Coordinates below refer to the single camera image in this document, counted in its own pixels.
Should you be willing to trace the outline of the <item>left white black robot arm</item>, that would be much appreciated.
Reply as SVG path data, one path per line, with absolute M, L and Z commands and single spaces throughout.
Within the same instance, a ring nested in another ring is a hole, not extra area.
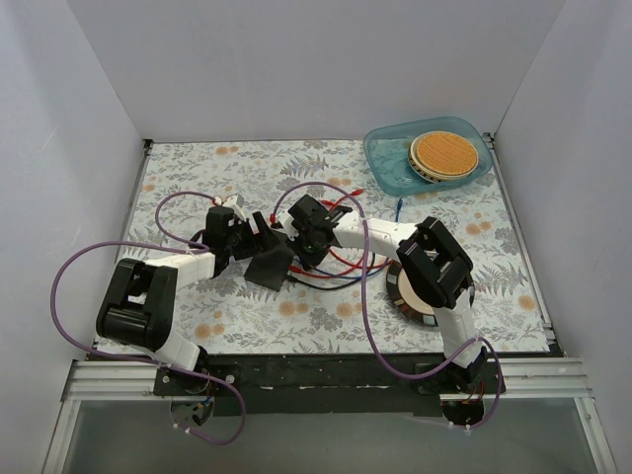
M 208 387 L 210 372 L 200 364 L 205 351 L 174 328 L 177 292 L 218 277 L 232 260 L 250 261 L 246 281 L 278 291 L 293 260 L 284 235 L 273 231 L 260 213 L 240 217 L 227 206 L 208 210 L 201 244 L 198 254 L 119 261 L 96 321 L 100 337 L 177 366 L 176 382 L 191 395 Z

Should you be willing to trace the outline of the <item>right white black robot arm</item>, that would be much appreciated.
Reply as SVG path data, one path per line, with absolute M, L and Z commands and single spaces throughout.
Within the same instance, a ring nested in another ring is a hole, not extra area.
M 310 195 L 303 196 L 278 216 L 288 245 L 300 261 L 314 267 L 332 247 L 362 251 L 360 302 L 368 343 L 380 363 L 392 374 L 424 380 L 444 373 L 458 392 L 469 392 L 483 379 L 486 350 L 477 339 L 472 311 L 473 263 L 438 219 L 398 223 L 369 218 L 359 204 L 327 208 Z M 434 311 L 442 338 L 444 361 L 419 374 L 395 369 L 374 341 L 367 308 L 367 259 L 381 255 L 400 265 L 414 294 Z

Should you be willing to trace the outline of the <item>black network switch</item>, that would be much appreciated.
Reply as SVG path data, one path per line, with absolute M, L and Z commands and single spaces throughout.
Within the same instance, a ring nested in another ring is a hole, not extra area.
M 284 245 L 254 256 L 244 273 L 247 282 L 264 288 L 280 291 L 288 269 L 293 261 L 293 252 Z

